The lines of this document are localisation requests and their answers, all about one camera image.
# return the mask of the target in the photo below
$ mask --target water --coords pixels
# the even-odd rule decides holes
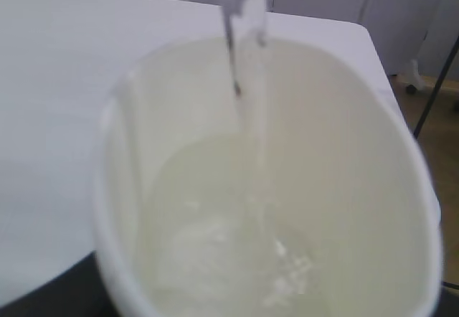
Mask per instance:
[[[162,316],[329,316],[307,238],[263,205],[275,202],[253,201],[254,150],[244,136],[216,136],[162,168],[136,256]]]
[[[265,8],[222,0],[240,134],[178,152],[141,211],[136,260],[165,317],[329,316],[307,237],[270,190]]]

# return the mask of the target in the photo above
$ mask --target black pole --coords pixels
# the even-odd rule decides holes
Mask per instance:
[[[429,100],[427,102],[427,105],[425,106],[424,111],[422,112],[421,118],[419,119],[419,122],[416,125],[416,129],[414,132],[415,138],[417,138],[419,136],[419,133],[421,133],[421,129],[422,129],[422,126],[424,125],[425,119],[429,115],[430,109],[432,108],[432,105],[435,102],[435,99],[437,98],[437,94],[440,91],[440,88],[442,87],[443,82],[445,81],[446,75],[448,74],[448,71],[450,70],[450,67],[454,61],[456,54],[458,53],[458,49],[459,49],[459,35],[458,35],[458,38],[456,39],[456,43],[451,49],[450,54],[448,55],[448,58],[446,59],[445,65],[442,68],[442,72],[440,73],[440,76],[438,77],[438,80],[435,83],[435,87],[432,93],[430,94]]]

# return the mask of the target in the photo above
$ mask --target white container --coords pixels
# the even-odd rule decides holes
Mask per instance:
[[[430,315],[440,233],[409,131],[339,59],[294,42],[271,47],[270,145],[282,158],[275,190],[289,196],[284,217],[316,249],[331,315]],[[138,207],[179,149],[235,132],[232,94],[224,40],[210,39],[154,52],[105,109],[95,235],[105,284],[124,316],[160,316],[133,261]]]

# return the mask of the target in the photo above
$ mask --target floor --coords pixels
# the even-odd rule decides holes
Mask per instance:
[[[405,85],[391,81],[408,126],[414,129],[430,89],[407,95]],[[459,113],[452,110],[459,90],[441,90],[419,137],[442,209],[445,280],[459,283]]]

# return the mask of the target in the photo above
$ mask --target white table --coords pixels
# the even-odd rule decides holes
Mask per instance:
[[[270,14],[269,29],[342,58],[399,113],[363,27]],[[91,151],[115,81],[163,44],[216,34],[210,5],[0,0],[0,305],[92,251]]]

